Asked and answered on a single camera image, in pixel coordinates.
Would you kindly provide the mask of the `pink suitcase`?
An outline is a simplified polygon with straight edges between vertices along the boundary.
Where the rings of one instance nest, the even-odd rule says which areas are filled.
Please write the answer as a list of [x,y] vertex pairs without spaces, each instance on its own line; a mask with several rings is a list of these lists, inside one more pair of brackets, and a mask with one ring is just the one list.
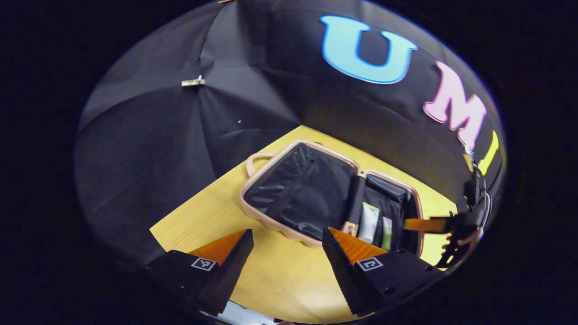
[[296,140],[278,152],[246,160],[248,180],[240,190],[245,214],[311,248],[332,227],[357,238],[363,202],[380,209],[373,243],[381,249],[382,217],[392,220],[392,249],[420,256],[424,234],[403,230],[403,221],[424,219],[417,190],[318,142]]

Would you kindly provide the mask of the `black backdrop cloth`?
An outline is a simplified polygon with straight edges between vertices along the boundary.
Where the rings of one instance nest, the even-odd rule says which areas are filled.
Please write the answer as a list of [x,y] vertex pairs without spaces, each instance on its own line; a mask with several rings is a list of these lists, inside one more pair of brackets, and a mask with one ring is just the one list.
[[[182,87],[202,75],[204,86]],[[150,228],[248,156],[306,126],[465,207],[466,144],[503,179],[497,103],[470,66],[367,0],[211,1],[159,27],[99,80],[80,118],[75,185],[115,261],[162,254]]]

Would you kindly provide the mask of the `white tube with green stripe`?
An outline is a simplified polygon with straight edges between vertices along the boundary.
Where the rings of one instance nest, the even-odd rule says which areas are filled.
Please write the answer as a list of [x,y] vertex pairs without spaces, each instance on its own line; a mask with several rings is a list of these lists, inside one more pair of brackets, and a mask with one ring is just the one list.
[[372,244],[379,220],[380,209],[376,206],[368,204],[367,202],[363,202],[357,238],[366,243]]

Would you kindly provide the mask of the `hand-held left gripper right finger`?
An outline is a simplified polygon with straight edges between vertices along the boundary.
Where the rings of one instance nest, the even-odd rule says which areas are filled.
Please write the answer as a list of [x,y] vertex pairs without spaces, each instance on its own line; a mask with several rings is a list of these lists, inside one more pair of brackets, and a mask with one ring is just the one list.
[[388,311],[425,292],[445,272],[406,250],[384,251],[332,227],[322,248],[351,313]]

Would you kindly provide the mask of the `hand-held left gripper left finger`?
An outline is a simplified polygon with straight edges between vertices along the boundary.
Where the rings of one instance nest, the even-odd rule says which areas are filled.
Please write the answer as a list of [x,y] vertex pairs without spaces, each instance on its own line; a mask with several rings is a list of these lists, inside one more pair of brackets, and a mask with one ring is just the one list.
[[252,229],[225,235],[190,252],[171,250],[144,267],[156,292],[186,312],[225,310],[254,247]]

